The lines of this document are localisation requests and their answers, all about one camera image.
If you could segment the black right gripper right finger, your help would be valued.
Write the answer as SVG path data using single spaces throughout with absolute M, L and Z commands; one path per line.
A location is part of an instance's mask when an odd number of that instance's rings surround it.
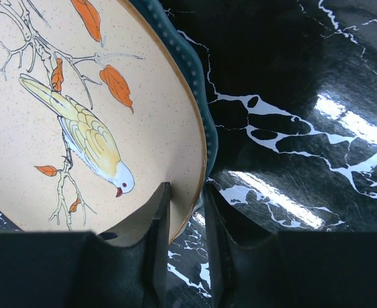
M 377 307 L 377 232 L 269 232 L 204 190 L 214 307 Z

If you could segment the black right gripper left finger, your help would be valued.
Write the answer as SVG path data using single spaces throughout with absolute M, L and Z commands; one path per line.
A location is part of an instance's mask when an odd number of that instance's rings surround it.
M 93 232 L 0 232 L 0 307 L 163 307 L 171 186 L 148 199 L 146 233 L 115 245 Z

